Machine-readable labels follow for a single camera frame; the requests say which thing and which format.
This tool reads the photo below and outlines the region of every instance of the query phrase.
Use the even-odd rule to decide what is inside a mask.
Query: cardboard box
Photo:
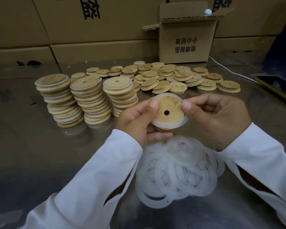
[[[76,43],[51,46],[58,63],[155,57],[158,40]]]
[[[33,0],[53,44],[157,38],[142,32],[166,0]]]
[[[170,0],[208,1],[209,9],[236,9],[222,19],[215,38],[279,35],[286,25],[286,0]]]
[[[32,0],[0,0],[0,48],[49,44]]]
[[[206,1],[160,5],[160,24],[143,26],[142,30],[159,28],[159,59],[163,63],[208,61],[218,20],[233,9],[220,9],[203,17]]]

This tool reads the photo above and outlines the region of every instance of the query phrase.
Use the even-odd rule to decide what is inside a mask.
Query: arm
[[[251,124],[226,149],[219,152],[229,169],[259,195],[286,225],[286,153],[283,146],[255,124]],[[241,173],[245,170],[250,176]],[[256,187],[258,180],[267,188]]]

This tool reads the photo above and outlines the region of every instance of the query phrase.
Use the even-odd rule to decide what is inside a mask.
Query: round wooden disc
[[[88,108],[83,108],[83,107],[82,107],[82,110],[83,110],[84,112],[95,113],[95,112],[100,112],[100,111],[106,109],[109,105],[110,105],[110,103],[109,103],[109,101],[107,100],[107,101],[105,102],[105,104],[103,104],[102,106],[100,106],[100,107],[98,107],[98,108],[88,109]]]
[[[72,109],[76,108],[78,105],[77,104],[72,104],[70,106],[68,106],[67,108],[61,109],[61,110],[50,110],[48,109],[48,112],[51,113],[52,115],[59,115],[59,114],[64,114],[66,112],[71,111]]]
[[[240,92],[240,88],[236,88],[236,89],[224,88],[220,84],[217,84],[217,88],[218,88],[218,90],[220,90],[222,92],[230,93],[230,94],[234,94],[234,93]]]
[[[204,67],[195,67],[193,68],[194,72],[199,72],[199,73],[205,73],[208,71],[208,69],[204,68]]]
[[[145,71],[142,75],[145,77],[155,77],[157,73],[155,71]]]
[[[166,80],[168,80],[169,82],[176,82],[173,76],[167,76]]]
[[[188,66],[178,66],[175,68],[177,71],[187,71],[191,70]]]
[[[141,85],[141,90],[142,90],[142,91],[151,90],[151,89],[157,87],[159,83],[160,83],[160,81],[159,81],[159,80],[156,80],[156,82],[154,82],[153,84],[151,84],[151,85],[149,85],[149,86],[143,87],[143,86]]]
[[[152,63],[152,66],[153,67],[163,67],[165,64],[164,63],[162,63],[162,62],[153,62]]]
[[[61,102],[73,99],[73,98],[74,98],[74,95],[70,93],[69,95],[66,95],[60,98],[54,98],[54,99],[44,98],[44,101],[49,104],[57,104],[57,103],[61,103]]]
[[[128,85],[130,82],[129,78],[123,77],[123,76],[117,76],[117,77],[112,77],[107,79],[104,82],[104,87],[105,88],[124,88],[126,85]]]
[[[101,75],[105,75],[107,73],[109,73],[109,70],[107,69],[99,69],[96,71],[96,73],[101,74]]]
[[[187,83],[188,81],[185,82],[185,84],[188,86],[188,87],[194,87],[194,86],[197,86],[199,84],[201,84],[203,82],[204,78],[201,78],[200,80],[197,80],[195,82],[190,82],[190,83]]]
[[[148,71],[151,68],[152,68],[151,66],[147,66],[147,65],[140,65],[140,66],[138,66],[138,70],[140,70],[140,71]]]
[[[175,73],[175,76],[176,77],[180,77],[180,78],[183,78],[183,77],[188,77],[192,74],[191,70],[181,70],[181,71],[177,71]]]
[[[89,121],[89,120],[85,119],[85,122],[89,125],[99,125],[99,124],[106,122],[110,117],[111,117],[111,113],[109,113],[107,116],[105,116],[104,118],[102,118],[98,121]]]
[[[240,88],[239,83],[236,83],[231,80],[224,80],[220,82],[220,85],[224,88],[229,88],[229,89],[238,89]]]
[[[84,90],[73,90],[73,89],[71,89],[71,92],[74,95],[87,96],[87,95],[91,95],[95,92],[98,92],[100,88],[101,88],[101,83],[98,83],[97,85],[93,86],[92,88],[88,88],[88,89],[84,89]]]
[[[187,89],[187,85],[181,82],[172,82],[171,85],[170,92],[173,93],[184,92]]]
[[[73,78],[73,79],[79,79],[79,78],[84,77],[85,75],[86,75],[85,73],[79,72],[79,73],[75,73],[75,74],[71,75],[71,78]]]
[[[134,65],[143,65],[143,64],[145,64],[145,62],[144,61],[135,61],[133,64]]]
[[[70,88],[69,87],[67,87],[67,88],[65,88],[63,90],[57,91],[57,92],[49,92],[49,93],[40,92],[40,94],[43,97],[56,97],[56,96],[62,96],[64,94],[67,94],[68,92],[70,92]]]
[[[208,74],[206,74],[206,77],[208,79],[212,79],[212,80],[214,80],[214,79],[222,79],[222,75],[217,74],[217,73],[208,73]]]
[[[194,75],[191,74],[190,76],[183,77],[183,78],[180,78],[180,77],[177,77],[176,75],[173,75],[173,77],[174,77],[174,80],[176,80],[178,82],[185,82],[185,81],[188,81],[188,80],[192,79],[194,77]]]
[[[61,83],[61,84],[57,84],[54,86],[50,86],[50,87],[39,87],[36,86],[36,89],[40,92],[45,92],[45,93],[49,93],[49,92],[58,92],[60,90],[65,89],[66,87],[68,87],[71,83],[71,79],[67,79],[65,82]]]
[[[214,80],[204,79],[204,81],[200,85],[204,87],[213,87],[216,86],[216,83],[214,82]]]
[[[117,108],[129,108],[129,107],[136,105],[138,102],[139,100],[138,98],[136,98],[132,102],[127,103],[127,104],[121,104],[121,103],[116,103],[116,102],[112,102],[112,104]]]
[[[146,80],[141,84],[141,88],[150,86],[150,85],[154,84],[156,81],[158,81],[158,83],[159,83],[159,80],[157,80],[156,78],[150,78],[149,80]]]
[[[117,68],[123,69],[123,67],[122,67],[122,66],[113,66],[113,67],[111,68],[111,70],[113,70],[113,69],[117,69]]]
[[[98,67],[91,67],[91,68],[88,68],[88,69],[87,69],[87,72],[96,72],[96,71],[98,71],[98,70],[99,70]]]
[[[98,79],[93,76],[87,76],[84,78],[81,78],[79,80],[76,80],[71,87],[75,89],[88,89],[96,85],[98,82]]]
[[[217,88],[216,85],[214,85],[213,87],[205,87],[205,86],[197,85],[196,87],[202,91],[214,91]]]
[[[51,85],[63,81],[66,78],[64,74],[52,74],[39,78],[36,80],[38,85]]]
[[[60,124],[59,122],[56,122],[57,125],[61,128],[70,128],[70,127],[73,127],[73,126],[76,126],[78,125],[79,123],[81,123],[82,121],[84,120],[84,115],[82,117],[80,117],[79,119],[77,119],[76,121],[74,122],[71,122],[69,124]]]
[[[124,73],[124,74],[134,74],[134,73],[136,73],[138,71],[138,68],[137,67],[125,67],[125,68],[123,68],[122,69],[122,72]]]
[[[157,89],[157,90],[156,90],[156,89],[154,88],[154,89],[152,90],[152,93],[154,93],[154,94],[157,95],[157,94],[161,94],[161,93],[164,93],[164,92],[168,92],[171,87],[172,87],[171,83],[168,82],[168,84],[165,85],[165,86],[163,86],[163,88],[161,88],[161,89]]]
[[[139,86],[139,83],[136,81],[133,81],[132,84],[133,84],[134,88],[137,88]]]
[[[81,102],[89,102],[89,101],[96,100],[96,99],[100,98],[103,95],[103,93],[104,93],[103,90],[100,89],[99,92],[97,92],[93,95],[90,95],[90,96],[74,96],[74,99],[81,101]]]
[[[159,84],[155,88],[153,88],[153,90],[160,90],[165,86],[167,86],[168,84],[170,84],[170,82],[167,80],[160,81]]]

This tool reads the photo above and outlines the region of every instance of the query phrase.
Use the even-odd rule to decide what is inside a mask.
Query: metal table surface
[[[217,54],[212,57],[236,73],[247,76],[259,73],[227,56]],[[110,68],[130,65],[134,61],[60,64],[60,68],[63,73],[71,75],[96,65]],[[224,79],[238,82],[242,90],[233,96],[246,103],[252,121],[280,141],[286,150],[286,101],[258,84],[227,72],[211,60],[186,65],[191,68],[206,66],[209,72],[220,73]],[[35,89],[35,80],[32,77],[0,79],[0,228],[16,228],[23,224],[31,209],[50,194],[60,191],[104,143],[116,122],[112,116],[101,125],[82,122],[68,129],[57,127]],[[189,88],[181,98],[201,93],[203,91]],[[140,101],[152,95],[150,91],[138,92]],[[203,130],[191,120],[175,133],[194,137],[210,146]],[[118,204],[111,228],[260,229],[285,226],[269,205],[246,189],[226,168],[209,196],[187,197],[163,209],[143,205],[132,182]]]

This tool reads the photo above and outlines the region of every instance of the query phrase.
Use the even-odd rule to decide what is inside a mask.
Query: wooden lid
[[[121,68],[121,69],[123,69],[123,67],[122,67],[122,66],[113,66],[113,67],[111,68],[111,70],[113,70],[113,69],[117,69],[117,68]]]
[[[187,89],[187,85],[181,82],[171,82],[172,87],[170,88],[170,92],[181,93]]]
[[[177,71],[186,71],[186,70],[190,70],[190,68],[188,66],[178,66],[176,67]]]
[[[145,64],[145,62],[144,61],[135,61],[133,64],[134,65],[143,65],[143,64]]]
[[[170,82],[167,81],[167,80],[163,80],[163,81],[160,81],[158,86],[153,88],[154,90],[160,90],[162,88],[164,88],[166,85],[168,85]]]
[[[156,81],[158,81],[156,78],[150,78],[149,80],[144,81],[144,82],[141,84],[141,87],[150,86],[150,85],[152,85],[153,83],[155,83]]]
[[[119,72],[119,71],[121,71],[122,69],[121,68],[115,68],[115,69],[111,69],[110,71],[109,71],[109,73],[115,73],[115,72]]]
[[[205,79],[200,85],[204,87],[213,87],[216,83],[213,80]]]
[[[98,67],[91,67],[87,69],[87,72],[96,72],[97,70],[99,70]]]
[[[222,75],[217,74],[217,73],[208,73],[206,74],[206,77],[208,79],[222,79]]]
[[[123,76],[116,76],[116,77],[112,77],[110,79],[107,79],[104,82],[104,86],[106,88],[123,88],[127,84],[129,84],[129,82],[131,82],[131,80],[125,76],[124,77]]]
[[[35,84],[37,85],[51,85],[51,84],[56,84],[61,81],[63,81],[66,78],[64,74],[52,74],[52,75],[47,75],[42,78],[39,78],[36,80]]]
[[[138,70],[137,67],[133,67],[133,66],[127,66],[125,68],[122,69],[122,72],[124,74],[133,74],[133,73],[136,73]]]
[[[145,77],[155,77],[157,75],[157,73],[155,71],[149,70],[149,71],[143,72],[142,75]]]
[[[75,74],[71,75],[71,78],[78,79],[78,78],[84,77],[85,75],[86,75],[85,73],[79,72],[79,73],[75,73]]]
[[[87,76],[84,78],[81,78],[79,80],[76,80],[72,87],[76,89],[87,89],[97,84],[99,80],[96,77],[93,76]]]
[[[151,66],[147,66],[147,65],[140,65],[140,66],[138,66],[138,70],[141,70],[141,71],[148,71],[151,68],[152,68]]]
[[[224,80],[220,82],[220,85],[223,86],[224,88],[229,88],[229,89],[237,89],[240,88],[239,83],[236,83],[234,81],[230,80]]]
[[[136,81],[133,81],[132,84],[133,84],[134,88],[137,88],[139,86],[139,83]]]
[[[173,66],[164,66],[164,67],[161,67],[159,68],[159,71],[162,72],[162,73],[171,73],[173,70],[175,70],[175,67]]]
[[[199,73],[205,73],[208,71],[208,69],[204,68],[204,67],[195,67],[193,68],[194,72],[199,72]]]
[[[153,67],[163,67],[165,64],[164,63],[162,63],[162,62],[153,62],[152,63],[152,66]]]
[[[107,69],[100,69],[100,70],[97,70],[96,73],[98,73],[98,74],[107,74],[107,73],[109,73],[109,70],[107,70]]]

